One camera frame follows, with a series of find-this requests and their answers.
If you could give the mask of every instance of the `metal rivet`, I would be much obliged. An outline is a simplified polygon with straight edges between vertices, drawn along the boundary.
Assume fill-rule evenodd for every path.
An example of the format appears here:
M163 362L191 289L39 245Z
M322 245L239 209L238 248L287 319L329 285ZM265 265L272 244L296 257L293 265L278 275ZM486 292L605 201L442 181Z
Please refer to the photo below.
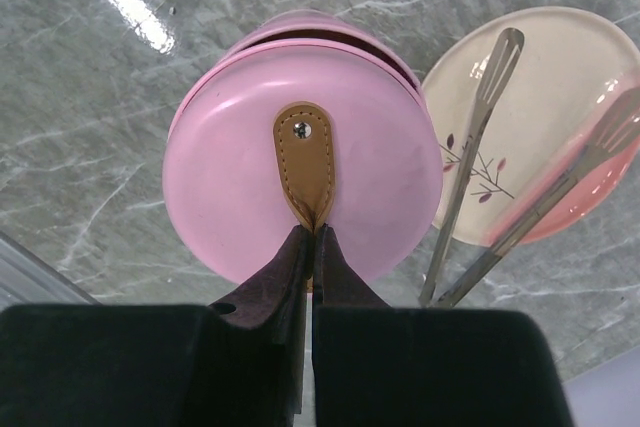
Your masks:
M311 126L306 122L298 122L293 126L293 133L299 139L308 139L311 137Z

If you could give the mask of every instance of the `ceramic plate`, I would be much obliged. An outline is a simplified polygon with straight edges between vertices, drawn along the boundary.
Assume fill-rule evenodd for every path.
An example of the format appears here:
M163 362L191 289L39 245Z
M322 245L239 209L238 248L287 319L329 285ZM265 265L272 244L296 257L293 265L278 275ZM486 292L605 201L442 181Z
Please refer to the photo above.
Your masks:
M462 39L422 84L445 172L434 220L438 228L478 83L506 27L524 32L525 46L485 131L453 234L470 244L490 244L566 168L620 92L640 83L640 52L631 39L608 20L582 10L523 10ZM624 175L639 145L592 172L524 241L552 235L591 211Z

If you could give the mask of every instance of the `pink container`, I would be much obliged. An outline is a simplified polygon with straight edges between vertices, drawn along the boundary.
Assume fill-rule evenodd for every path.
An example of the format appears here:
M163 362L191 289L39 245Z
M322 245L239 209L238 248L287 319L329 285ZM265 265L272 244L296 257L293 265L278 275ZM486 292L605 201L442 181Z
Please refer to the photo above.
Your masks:
M317 17L310 30L330 24ZM442 161L431 120L408 67L383 60L391 55L317 38L261 41L267 26L291 19L298 14L238 43L183 100L163 166L167 210L204 264L234 282L249 278L297 225L280 185L274 119L285 105L313 102L332 122L337 185L328 223L370 280L405 258L435 216Z

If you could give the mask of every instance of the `gray marble countertop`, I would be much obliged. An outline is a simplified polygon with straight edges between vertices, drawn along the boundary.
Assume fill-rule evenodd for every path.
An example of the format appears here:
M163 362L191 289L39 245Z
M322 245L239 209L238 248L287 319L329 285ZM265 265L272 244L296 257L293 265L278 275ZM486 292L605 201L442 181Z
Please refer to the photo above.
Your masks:
M596 12L640 42L640 0L0 0L0 230L100 301L210 302L233 286L177 238L160 171L175 109L227 48L311 7L378 36L424 77L466 33L541 5ZM465 305L533 316L565 378L638 344L639 187L636 162L585 220L516 249ZM375 282L381 296L416 305L436 234ZM449 275L475 253L456 243ZM300 425L312 410L307 396Z

